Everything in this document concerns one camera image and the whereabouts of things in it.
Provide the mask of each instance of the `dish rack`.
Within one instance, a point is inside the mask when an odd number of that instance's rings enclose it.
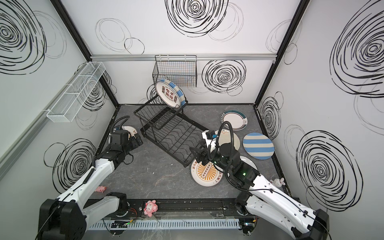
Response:
[[[178,109],[159,101],[156,95],[134,111],[142,125],[141,134],[187,167],[194,160],[189,147],[202,148],[202,132],[208,129],[184,115],[187,101]]]
[[[196,55],[156,55],[153,82],[166,79],[178,87],[197,86]]]

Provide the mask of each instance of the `small figurine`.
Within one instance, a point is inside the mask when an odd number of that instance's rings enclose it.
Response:
[[[148,215],[149,217],[151,217],[152,213],[156,212],[157,209],[158,209],[158,207],[157,207],[157,204],[156,204],[156,200],[148,201],[145,204],[144,214]]]
[[[95,192],[104,192],[105,190],[107,190],[107,187],[104,187],[104,186],[98,186],[95,190]]]
[[[284,178],[281,179],[276,178],[274,181],[270,180],[270,182],[275,185],[276,187],[281,187],[282,185],[285,185]]]

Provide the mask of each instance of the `black wire dish rack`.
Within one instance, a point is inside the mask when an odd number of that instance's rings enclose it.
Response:
[[[189,147],[202,148],[199,143],[202,132],[207,130],[199,123],[184,115],[185,104],[172,108],[156,94],[139,107],[134,114],[140,118],[144,137],[167,152],[174,159],[187,167],[193,160]]]

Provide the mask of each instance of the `white bunny toy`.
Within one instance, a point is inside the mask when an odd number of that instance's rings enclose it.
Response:
[[[275,185],[276,187],[281,187],[282,185],[285,185],[284,178],[281,179],[276,178],[274,181],[270,180],[270,182]]]

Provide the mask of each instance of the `pink pig toy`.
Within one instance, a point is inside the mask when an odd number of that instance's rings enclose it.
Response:
[[[157,209],[158,209],[158,207],[157,207],[157,204],[156,204],[156,200],[148,201],[145,204],[144,214],[148,215],[149,217],[151,217],[152,213],[156,212]]]
[[[104,187],[104,186],[98,186],[95,190],[95,192],[104,192],[105,190],[107,190],[107,187]]]

